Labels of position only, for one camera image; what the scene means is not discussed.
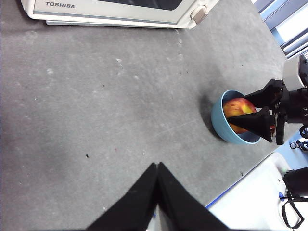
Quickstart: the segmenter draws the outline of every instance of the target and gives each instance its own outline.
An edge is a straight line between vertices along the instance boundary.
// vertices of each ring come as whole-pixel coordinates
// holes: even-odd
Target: apple
[[[257,112],[255,106],[249,100],[244,98],[235,98],[229,100],[224,103],[222,108],[226,118]],[[246,129],[234,124],[229,123],[229,125],[236,134],[241,134],[247,131]]]

